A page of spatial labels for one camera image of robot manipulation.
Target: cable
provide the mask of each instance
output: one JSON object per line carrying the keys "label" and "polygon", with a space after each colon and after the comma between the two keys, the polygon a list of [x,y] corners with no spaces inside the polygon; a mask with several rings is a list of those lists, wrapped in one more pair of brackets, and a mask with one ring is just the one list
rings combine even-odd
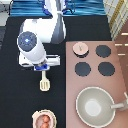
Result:
{"label": "cable", "polygon": [[62,11],[70,10],[70,12],[71,12],[72,14],[74,14],[74,12],[75,12],[75,1],[74,1],[74,0],[71,0],[71,1],[72,1],[72,3],[74,3],[74,4],[73,4],[73,9],[74,9],[74,11],[72,11],[71,8],[65,8],[65,9],[63,9]]}

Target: kitchen counter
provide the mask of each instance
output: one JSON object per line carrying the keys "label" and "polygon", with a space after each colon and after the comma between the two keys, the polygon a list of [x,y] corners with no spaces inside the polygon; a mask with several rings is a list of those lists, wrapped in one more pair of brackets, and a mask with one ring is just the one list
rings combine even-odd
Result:
{"label": "kitchen counter", "polygon": [[[115,42],[112,41],[82,41],[87,44],[89,54],[85,58],[79,58],[73,53],[73,45],[77,42],[66,43],[66,128],[90,128],[84,124],[76,112],[76,98],[80,91],[89,86],[100,87],[106,90],[119,103],[125,99],[126,91]],[[107,45],[111,49],[110,56],[99,57],[96,54],[98,45]],[[90,65],[89,75],[81,77],[75,73],[75,65],[78,62],[86,62]],[[115,67],[111,76],[103,76],[98,71],[101,62],[110,62]],[[128,110],[116,112],[113,122],[106,128],[127,128]]]}

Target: table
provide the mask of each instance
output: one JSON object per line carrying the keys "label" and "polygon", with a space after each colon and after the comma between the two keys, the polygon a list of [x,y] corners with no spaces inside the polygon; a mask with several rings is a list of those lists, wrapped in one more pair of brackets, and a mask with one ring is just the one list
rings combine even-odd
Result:
{"label": "table", "polygon": [[111,40],[107,16],[64,17],[66,40],[60,45],[44,44],[47,54],[60,55],[61,59],[61,65],[52,67],[47,73],[51,81],[48,93],[42,93],[39,89],[41,72],[25,71],[17,62],[19,50],[16,39],[26,18],[39,17],[9,17],[6,23],[5,38],[0,50],[0,128],[32,128],[32,114],[42,109],[54,112],[57,128],[66,128],[65,42]]}

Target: blue floor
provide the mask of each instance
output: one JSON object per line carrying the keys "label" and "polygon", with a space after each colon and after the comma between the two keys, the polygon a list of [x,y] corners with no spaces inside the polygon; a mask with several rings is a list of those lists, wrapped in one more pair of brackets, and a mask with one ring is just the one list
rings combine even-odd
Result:
{"label": "blue floor", "polygon": [[[106,15],[103,0],[74,0],[75,13],[67,11],[65,16],[76,15]],[[68,7],[73,9],[72,2]],[[43,13],[42,3],[38,0],[14,0],[10,16],[47,16]]]}

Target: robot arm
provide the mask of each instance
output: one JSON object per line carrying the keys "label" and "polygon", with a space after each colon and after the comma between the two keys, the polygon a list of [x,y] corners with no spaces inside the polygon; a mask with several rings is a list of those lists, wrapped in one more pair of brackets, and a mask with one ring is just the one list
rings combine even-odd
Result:
{"label": "robot arm", "polygon": [[20,28],[17,45],[20,50],[19,64],[32,67],[34,70],[49,70],[50,66],[60,65],[58,55],[46,55],[42,43],[61,43],[66,36],[66,28],[59,0],[48,0],[49,10],[53,12],[51,19],[26,19]]}

